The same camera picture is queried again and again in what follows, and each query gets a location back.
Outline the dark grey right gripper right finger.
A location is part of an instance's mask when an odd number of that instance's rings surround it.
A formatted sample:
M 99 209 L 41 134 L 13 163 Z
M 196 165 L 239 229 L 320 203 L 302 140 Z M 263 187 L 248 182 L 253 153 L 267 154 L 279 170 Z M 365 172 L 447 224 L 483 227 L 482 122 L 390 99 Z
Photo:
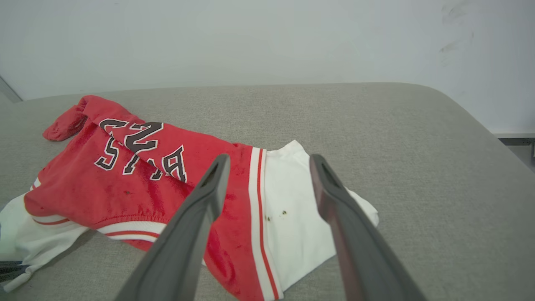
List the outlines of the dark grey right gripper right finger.
M 327 160 L 312 154 L 309 166 L 318 213 L 332 231 L 346 301 L 427 301 Z

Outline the grey skirting board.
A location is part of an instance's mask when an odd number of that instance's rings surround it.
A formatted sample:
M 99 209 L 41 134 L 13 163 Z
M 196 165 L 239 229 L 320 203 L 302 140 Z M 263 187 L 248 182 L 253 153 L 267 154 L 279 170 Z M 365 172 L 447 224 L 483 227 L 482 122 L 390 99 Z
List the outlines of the grey skirting board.
M 535 133 L 495 133 L 495 137 L 507 146 L 532 145 L 535 143 Z

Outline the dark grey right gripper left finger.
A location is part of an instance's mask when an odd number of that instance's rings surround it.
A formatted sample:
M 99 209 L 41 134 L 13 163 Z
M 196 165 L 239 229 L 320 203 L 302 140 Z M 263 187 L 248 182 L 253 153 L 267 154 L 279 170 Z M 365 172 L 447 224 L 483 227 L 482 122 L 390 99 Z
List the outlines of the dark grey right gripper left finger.
M 229 155 L 220 154 L 115 301 L 194 301 L 210 228 L 224 207 L 229 171 Z

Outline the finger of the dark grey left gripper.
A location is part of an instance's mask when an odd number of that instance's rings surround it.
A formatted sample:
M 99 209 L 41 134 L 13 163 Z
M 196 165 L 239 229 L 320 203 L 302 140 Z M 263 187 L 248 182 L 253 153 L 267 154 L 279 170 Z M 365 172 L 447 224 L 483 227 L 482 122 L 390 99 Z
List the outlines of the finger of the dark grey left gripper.
M 0 261 L 0 283 L 11 281 L 25 273 L 28 265 L 22 261 Z

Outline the red and white jersey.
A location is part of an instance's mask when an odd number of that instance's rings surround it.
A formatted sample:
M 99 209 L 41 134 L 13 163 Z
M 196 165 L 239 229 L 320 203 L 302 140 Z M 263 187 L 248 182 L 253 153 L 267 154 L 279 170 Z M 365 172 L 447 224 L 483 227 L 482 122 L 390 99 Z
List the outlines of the red and white jersey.
M 229 183 L 203 265 L 231 295 L 282 299 L 336 255 L 316 207 L 309 154 L 296 140 L 277 150 L 230 143 L 145 122 L 96 96 L 82 97 L 43 136 L 72 140 L 0 212 L 0 261 L 28 265 L 0 283 L 7 293 L 87 230 L 149 250 L 221 153 L 230 156 Z

